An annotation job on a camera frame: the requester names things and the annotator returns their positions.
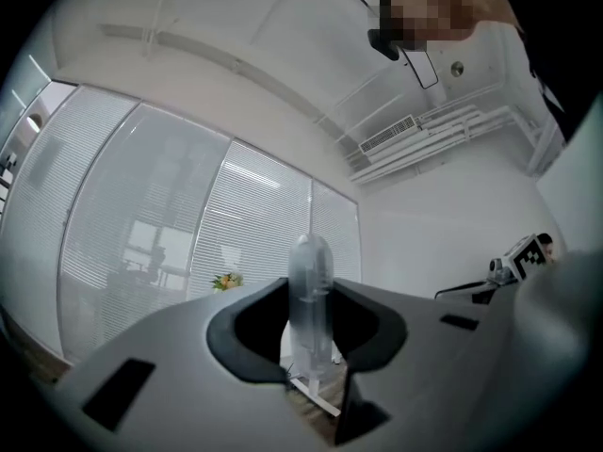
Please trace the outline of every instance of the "ceiling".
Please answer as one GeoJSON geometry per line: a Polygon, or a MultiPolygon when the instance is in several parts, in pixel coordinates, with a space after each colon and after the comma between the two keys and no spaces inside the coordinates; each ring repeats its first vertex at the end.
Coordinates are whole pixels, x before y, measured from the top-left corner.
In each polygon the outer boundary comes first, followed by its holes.
{"type": "MultiPolygon", "coordinates": [[[[391,62],[370,47],[360,0],[60,0],[58,66],[107,35],[140,39],[152,28],[160,44],[186,42],[221,65],[247,66],[246,76],[302,110],[344,153],[407,114],[435,107],[404,57],[391,62]]],[[[430,58],[448,100],[504,80],[496,24],[480,24],[470,39],[430,58]],[[457,60],[464,74],[453,77],[457,60]]]]}

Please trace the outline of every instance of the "dark sleeve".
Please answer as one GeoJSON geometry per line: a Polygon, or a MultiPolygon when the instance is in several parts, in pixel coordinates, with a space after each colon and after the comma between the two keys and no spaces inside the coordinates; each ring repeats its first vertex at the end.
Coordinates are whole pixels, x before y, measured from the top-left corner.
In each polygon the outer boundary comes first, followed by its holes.
{"type": "Polygon", "coordinates": [[[597,1],[509,0],[522,28],[531,70],[561,105],[559,109],[545,95],[566,140],[603,89],[597,1]]]}

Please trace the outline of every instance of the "transparent bottle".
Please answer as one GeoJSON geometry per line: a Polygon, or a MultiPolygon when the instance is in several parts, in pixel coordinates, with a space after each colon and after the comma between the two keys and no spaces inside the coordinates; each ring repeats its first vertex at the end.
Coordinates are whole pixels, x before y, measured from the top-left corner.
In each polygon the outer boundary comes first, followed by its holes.
{"type": "Polygon", "coordinates": [[[316,234],[304,234],[289,255],[289,322],[297,370],[310,380],[331,368],[333,254],[316,234]]]}

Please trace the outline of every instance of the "person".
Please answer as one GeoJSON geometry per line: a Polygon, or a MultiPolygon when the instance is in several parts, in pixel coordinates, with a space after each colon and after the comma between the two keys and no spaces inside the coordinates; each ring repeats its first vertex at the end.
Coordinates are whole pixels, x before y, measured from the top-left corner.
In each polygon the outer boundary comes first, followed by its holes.
{"type": "Polygon", "coordinates": [[[601,16],[597,1],[380,0],[379,39],[382,47],[425,50],[427,42],[467,39],[479,22],[514,26],[546,106],[569,140],[603,87],[593,40],[601,16]]]}
{"type": "Polygon", "coordinates": [[[555,263],[555,257],[553,255],[553,252],[554,252],[553,238],[550,237],[550,234],[547,234],[547,233],[538,234],[537,238],[543,247],[543,251],[545,252],[546,259],[548,261],[550,261],[551,263],[555,263]]]}

